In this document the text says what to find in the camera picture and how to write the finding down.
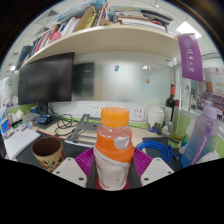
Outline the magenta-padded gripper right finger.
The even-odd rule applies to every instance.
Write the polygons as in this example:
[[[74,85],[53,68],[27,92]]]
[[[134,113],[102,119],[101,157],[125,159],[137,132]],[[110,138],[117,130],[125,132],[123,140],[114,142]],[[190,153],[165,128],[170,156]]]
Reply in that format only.
[[[172,173],[173,170],[161,158],[152,158],[135,149],[128,174],[129,188],[143,187]]]

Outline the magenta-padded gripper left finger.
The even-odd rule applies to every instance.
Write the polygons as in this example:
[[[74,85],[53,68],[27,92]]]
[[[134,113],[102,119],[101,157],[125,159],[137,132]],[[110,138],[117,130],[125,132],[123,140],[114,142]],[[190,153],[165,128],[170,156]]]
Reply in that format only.
[[[84,188],[95,188],[96,168],[93,149],[89,148],[76,158],[67,157],[53,174]]]

